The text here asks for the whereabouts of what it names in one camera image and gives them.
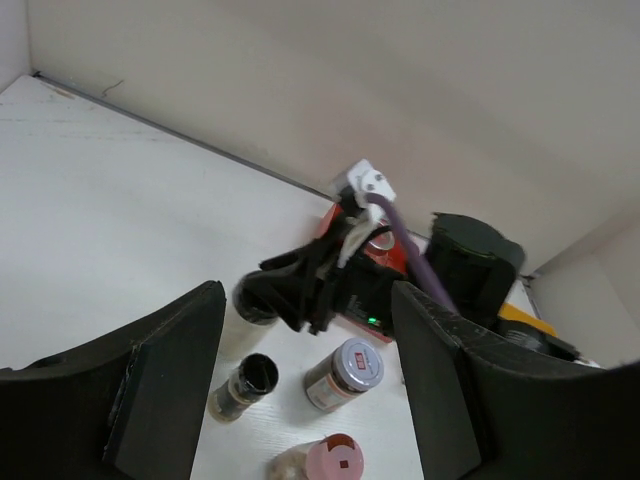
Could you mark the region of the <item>pink lid spice bottle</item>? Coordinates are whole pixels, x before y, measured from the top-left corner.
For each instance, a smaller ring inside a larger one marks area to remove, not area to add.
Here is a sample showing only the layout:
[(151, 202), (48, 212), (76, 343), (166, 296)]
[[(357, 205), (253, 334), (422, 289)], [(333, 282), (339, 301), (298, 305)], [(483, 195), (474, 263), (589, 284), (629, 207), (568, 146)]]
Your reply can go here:
[(336, 433), (280, 453), (270, 462), (267, 478), (360, 480), (363, 472), (360, 445), (351, 436)]

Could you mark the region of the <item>grey lid spice jar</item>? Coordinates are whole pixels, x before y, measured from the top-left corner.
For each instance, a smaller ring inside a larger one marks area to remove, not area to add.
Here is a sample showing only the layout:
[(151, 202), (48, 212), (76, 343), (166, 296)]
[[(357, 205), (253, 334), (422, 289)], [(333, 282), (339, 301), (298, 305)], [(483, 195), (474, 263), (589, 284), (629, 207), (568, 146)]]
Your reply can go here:
[(311, 404), (328, 413), (378, 386), (384, 372), (384, 363), (376, 348), (369, 341), (355, 337), (308, 370), (303, 388)]

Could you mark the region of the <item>black cap white powder bottle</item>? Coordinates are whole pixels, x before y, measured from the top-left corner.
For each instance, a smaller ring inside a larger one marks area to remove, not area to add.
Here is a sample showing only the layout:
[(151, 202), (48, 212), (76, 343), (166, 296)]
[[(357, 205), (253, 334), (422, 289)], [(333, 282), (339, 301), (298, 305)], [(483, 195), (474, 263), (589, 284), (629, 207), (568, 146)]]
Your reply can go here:
[(242, 278), (234, 287), (224, 319), (220, 354), (240, 359), (250, 353), (279, 318), (275, 312), (246, 287)]

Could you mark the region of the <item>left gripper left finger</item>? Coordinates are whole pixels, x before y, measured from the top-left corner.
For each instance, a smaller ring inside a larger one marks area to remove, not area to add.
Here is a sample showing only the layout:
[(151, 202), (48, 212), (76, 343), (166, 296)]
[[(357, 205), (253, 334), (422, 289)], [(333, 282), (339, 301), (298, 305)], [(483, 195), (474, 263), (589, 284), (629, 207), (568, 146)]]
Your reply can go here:
[(143, 318), (1, 372), (5, 479), (186, 479), (226, 309), (208, 281)]

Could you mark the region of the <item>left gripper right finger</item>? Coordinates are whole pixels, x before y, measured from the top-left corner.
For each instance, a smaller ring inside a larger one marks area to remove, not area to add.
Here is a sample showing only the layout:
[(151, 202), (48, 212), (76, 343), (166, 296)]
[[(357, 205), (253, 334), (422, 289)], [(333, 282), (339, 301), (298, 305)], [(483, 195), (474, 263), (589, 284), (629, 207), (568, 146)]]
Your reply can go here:
[(427, 479), (635, 479), (639, 366), (512, 343), (407, 282), (392, 319)]

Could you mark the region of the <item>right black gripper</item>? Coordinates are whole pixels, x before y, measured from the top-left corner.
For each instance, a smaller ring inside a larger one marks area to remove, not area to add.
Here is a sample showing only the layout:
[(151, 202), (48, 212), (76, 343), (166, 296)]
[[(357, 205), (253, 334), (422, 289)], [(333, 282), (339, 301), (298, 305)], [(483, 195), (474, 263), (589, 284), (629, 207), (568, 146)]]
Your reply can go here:
[(392, 336), (391, 287), (408, 278), (407, 254), (381, 222), (343, 268), (338, 255), (351, 219), (334, 204), (312, 240), (264, 260), (234, 288), (234, 307), (246, 321), (266, 326), (281, 319), (316, 335), (338, 315), (376, 336)]

